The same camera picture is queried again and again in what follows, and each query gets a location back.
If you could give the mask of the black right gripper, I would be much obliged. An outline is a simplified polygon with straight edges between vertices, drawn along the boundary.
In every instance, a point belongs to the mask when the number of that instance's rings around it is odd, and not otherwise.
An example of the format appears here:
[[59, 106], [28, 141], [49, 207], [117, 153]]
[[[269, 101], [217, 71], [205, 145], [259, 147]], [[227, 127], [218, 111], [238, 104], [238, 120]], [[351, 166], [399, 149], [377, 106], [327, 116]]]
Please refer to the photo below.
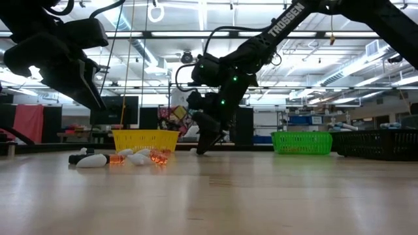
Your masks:
[[221, 85], [218, 93], [202, 96], [192, 91], [187, 98], [188, 107], [197, 110], [193, 120], [199, 127], [199, 142], [196, 153], [203, 155], [225, 136], [223, 131], [231, 128], [233, 117], [249, 86], [258, 87], [255, 74], [233, 74]]

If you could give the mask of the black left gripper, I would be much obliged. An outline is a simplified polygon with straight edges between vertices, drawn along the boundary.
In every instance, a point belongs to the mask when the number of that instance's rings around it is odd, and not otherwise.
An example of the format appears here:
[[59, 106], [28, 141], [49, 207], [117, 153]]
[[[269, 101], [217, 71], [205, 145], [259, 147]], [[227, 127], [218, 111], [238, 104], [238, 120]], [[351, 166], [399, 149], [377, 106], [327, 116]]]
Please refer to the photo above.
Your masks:
[[91, 110], [106, 108], [94, 81], [100, 67], [71, 42], [37, 33], [9, 48], [4, 62], [14, 74], [25, 77], [31, 76], [29, 68], [34, 66], [44, 85]]

